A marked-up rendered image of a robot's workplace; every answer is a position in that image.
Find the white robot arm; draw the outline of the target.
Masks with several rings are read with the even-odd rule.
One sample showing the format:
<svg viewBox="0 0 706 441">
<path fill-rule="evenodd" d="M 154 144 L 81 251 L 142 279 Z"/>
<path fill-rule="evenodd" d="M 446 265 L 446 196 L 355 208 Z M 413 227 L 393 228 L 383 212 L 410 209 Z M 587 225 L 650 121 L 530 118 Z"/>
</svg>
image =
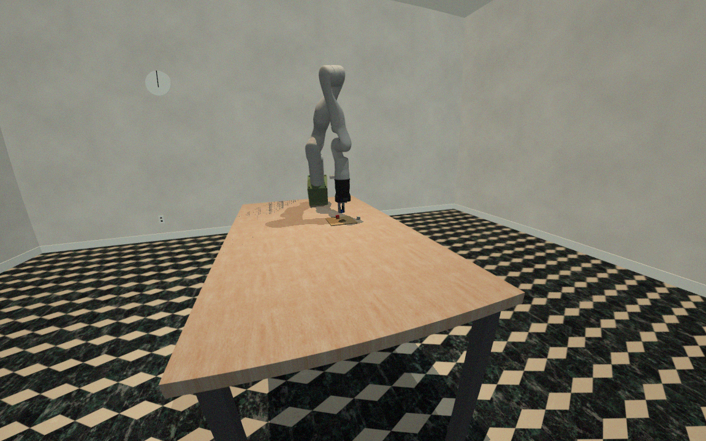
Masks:
<svg viewBox="0 0 706 441">
<path fill-rule="evenodd" d="M 314 129 L 305 146 L 312 186 L 324 184 L 324 163 L 321 150 L 324 147 L 326 129 L 330 124 L 332 132 L 340 138 L 334 138 L 331 142 L 335 170 L 349 168 L 349 160 L 344 157 L 343 153 L 350 150 L 351 138 L 346 129 L 344 111 L 336 101 L 344 79 L 345 70 L 342 66 L 325 65 L 319 70 L 319 81 L 324 97 L 316 104 L 313 116 Z"/>
</svg>

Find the tan square mat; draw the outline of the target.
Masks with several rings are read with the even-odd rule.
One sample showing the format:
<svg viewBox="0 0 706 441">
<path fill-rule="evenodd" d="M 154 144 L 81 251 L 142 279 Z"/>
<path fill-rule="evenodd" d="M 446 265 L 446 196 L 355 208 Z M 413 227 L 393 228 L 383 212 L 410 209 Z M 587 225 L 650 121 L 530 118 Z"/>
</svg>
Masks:
<svg viewBox="0 0 706 441">
<path fill-rule="evenodd" d="M 356 224 L 355 219 L 349 217 L 340 217 L 339 219 L 335 217 L 331 218 L 326 218 L 327 222 L 330 223 L 331 226 L 336 226 L 336 225 L 341 225 L 341 224 Z"/>
</svg>

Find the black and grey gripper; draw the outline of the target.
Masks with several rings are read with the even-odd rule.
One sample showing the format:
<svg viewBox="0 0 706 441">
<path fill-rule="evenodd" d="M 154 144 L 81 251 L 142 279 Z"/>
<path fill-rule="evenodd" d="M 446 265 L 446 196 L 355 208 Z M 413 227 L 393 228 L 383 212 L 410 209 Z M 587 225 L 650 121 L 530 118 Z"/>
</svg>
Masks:
<svg viewBox="0 0 706 441">
<path fill-rule="evenodd" d="M 351 195 L 349 193 L 349 168 L 346 168 L 345 170 L 335 170 L 335 174 L 330 175 L 330 179 L 335 179 L 335 201 L 337 203 L 338 212 L 341 213 L 342 203 L 342 210 L 344 210 L 345 213 L 344 203 L 351 201 Z"/>
</svg>

